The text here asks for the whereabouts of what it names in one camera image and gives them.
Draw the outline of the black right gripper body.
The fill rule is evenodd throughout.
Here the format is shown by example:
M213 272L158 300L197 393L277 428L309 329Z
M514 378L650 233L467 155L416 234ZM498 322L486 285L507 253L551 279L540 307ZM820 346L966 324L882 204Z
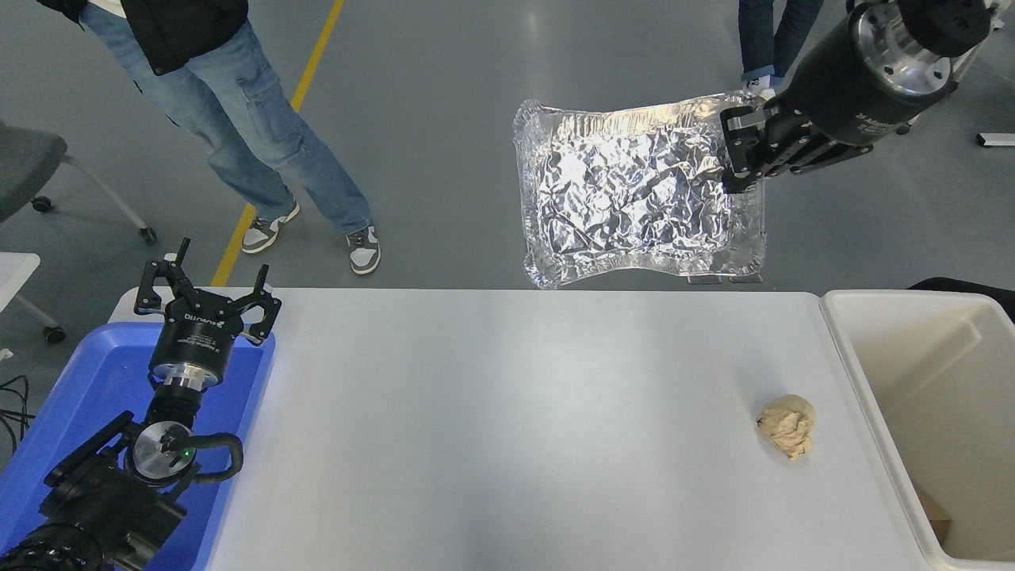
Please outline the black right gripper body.
M853 10L782 98L831 140L872 144L943 100L950 58L950 10Z

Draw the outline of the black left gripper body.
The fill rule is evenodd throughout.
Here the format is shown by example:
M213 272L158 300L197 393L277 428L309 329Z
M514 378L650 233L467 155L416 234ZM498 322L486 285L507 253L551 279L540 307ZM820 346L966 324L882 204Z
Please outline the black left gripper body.
M198 290L194 308L185 297L172 300L150 360L152 375L196 366L206 375L224 375L233 343L243 328L230 297Z

